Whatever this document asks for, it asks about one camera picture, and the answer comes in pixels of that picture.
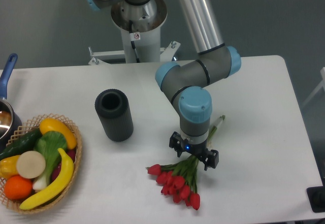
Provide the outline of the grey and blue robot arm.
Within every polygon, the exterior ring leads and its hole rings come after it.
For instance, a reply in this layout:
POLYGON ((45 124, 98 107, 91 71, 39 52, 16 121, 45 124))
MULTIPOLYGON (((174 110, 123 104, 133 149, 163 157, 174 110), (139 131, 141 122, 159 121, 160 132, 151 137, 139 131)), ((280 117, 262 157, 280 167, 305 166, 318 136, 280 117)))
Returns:
POLYGON ((171 43, 163 48, 161 32, 164 24, 171 27, 171 1, 87 0, 94 10, 110 9, 125 62, 161 62, 155 79, 180 119, 180 132, 172 134, 169 146, 178 155, 190 153, 205 168, 215 168, 218 152, 207 146, 212 99, 206 87, 238 72, 241 56, 225 44, 210 0, 177 1, 188 41, 185 47, 171 43))

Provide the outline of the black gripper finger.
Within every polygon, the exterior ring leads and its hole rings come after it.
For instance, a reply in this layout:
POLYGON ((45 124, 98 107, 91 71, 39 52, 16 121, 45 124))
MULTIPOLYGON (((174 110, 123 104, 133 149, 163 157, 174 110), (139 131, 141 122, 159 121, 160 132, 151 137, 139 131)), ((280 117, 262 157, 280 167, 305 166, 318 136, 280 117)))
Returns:
POLYGON ((178 132, 173 132, 169 139, 169 147, 177 152, 177 157, 180 157, 183 152, 182 138, 178 132))
POLYGON ((204 163, 204 170, 207 171, 208 168, 215 169, 219 163, 219 152, 217 150, 211 149, 205 150, 205 159, 204 163))

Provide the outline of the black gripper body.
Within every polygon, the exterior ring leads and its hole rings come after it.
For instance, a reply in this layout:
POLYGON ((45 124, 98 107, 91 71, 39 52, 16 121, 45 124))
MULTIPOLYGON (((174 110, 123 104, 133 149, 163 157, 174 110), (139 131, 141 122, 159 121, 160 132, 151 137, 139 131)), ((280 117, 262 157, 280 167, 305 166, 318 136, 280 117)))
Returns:
POLYGON ((183 152, 194 155, 202 162, 208 162, 212 157, 212 152, 207 148, 207 140, 200 144, 191 144, 187 139, 181 139, 179 156, 181 156, 183 152))

